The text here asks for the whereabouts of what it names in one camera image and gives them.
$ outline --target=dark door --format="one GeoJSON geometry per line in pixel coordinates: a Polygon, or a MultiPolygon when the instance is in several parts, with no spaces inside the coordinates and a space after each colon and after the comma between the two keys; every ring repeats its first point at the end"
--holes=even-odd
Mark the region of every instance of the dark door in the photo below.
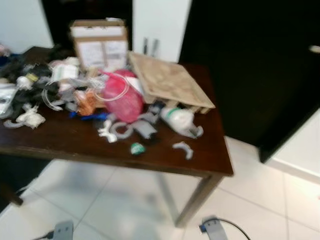
{"type": "Polygon", "coordinates": [[[180,62],[210,67],[227,136],[265,161],[319,107],[320,6],[194,0],[180,62]]]}

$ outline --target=white bottle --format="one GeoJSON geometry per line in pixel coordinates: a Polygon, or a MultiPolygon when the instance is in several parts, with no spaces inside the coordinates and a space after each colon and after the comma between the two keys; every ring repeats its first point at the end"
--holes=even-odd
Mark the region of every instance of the white bottle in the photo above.
{"type": "Polygon", "coordinates": [[[181,108],[164,107],[160,113],[161,118],[178,134],[198,138],[204,130],[201,126],[194,125],[194,114],[192,111],[181,108]]]}

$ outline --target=dark brown table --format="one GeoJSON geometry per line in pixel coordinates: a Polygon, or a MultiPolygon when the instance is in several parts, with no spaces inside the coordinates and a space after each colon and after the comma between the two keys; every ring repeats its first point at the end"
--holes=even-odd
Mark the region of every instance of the dark brown table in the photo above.
{"type": "MultiPolygon", "coordinates": [[[[26,52],[29,62],[40,62],[48,50],[31,48],[26,52]]],[[[184,64],[204,92],[216,103],[209,70],[200,65],[184,64]]],[[[66,159],[112,166],[153,170],[202,177],[175,224],[183,227],[211,194],[224,176],[232,176],[233,169],[224,139],[218,109],[207,114],[196,113],[194,123],[201,125],[204,134],[198,139],[181,136],[162,121],[156,125],[159,143],[146,147],[146,152],[133,156],[132,143],[139,142],[135,133],[130,138],[108,143],[99,137],[93,124],[69,118],[67,111],[53,111],[43,106],[38,111],[46,121],[37,129],[29,127],[7,129],[0,124],[0,153],[43,159],[66,159]],[[184,141],[194,151],[191,160],[185,152],[172,145],[184,141]]]]}

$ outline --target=cable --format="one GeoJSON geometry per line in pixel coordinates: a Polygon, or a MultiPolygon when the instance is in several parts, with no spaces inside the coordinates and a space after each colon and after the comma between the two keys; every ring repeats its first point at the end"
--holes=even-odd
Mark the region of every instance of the cable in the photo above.
{"type": "Polygon", "coordinates": [[[50,239],[53,239],[53,238],[54,238],[54,231],[50,231],[46,235],[38,237],[38,238],[35,238],[33,240],[41,240],[41,239],[49,239],[50,240],[50,239]]]}
{"type": "Polygon", "coordinates": [[[205,225],[207,222],[210,222],[210,221],[212,221],[212,220],[218,220],[218,221],[220,221],[220,222],[225,222],[225,223],[227,223],[227,224],[233,225],[233,226],[236,227],[240,232],[242,232],[243,235],[244,235],[248,240],[251,240],[250,237],[247,235],[247,233],[246,233],[241,227],[239,227],[237,224],[233,223],[232,221],[229,221],[229,220],[226,220],[226,219],[223,219],[223,218],[218,218],[218,217],[210,218],[210,219],[204,221],[204,222],[202,223],[202,226],[205,225]]]}

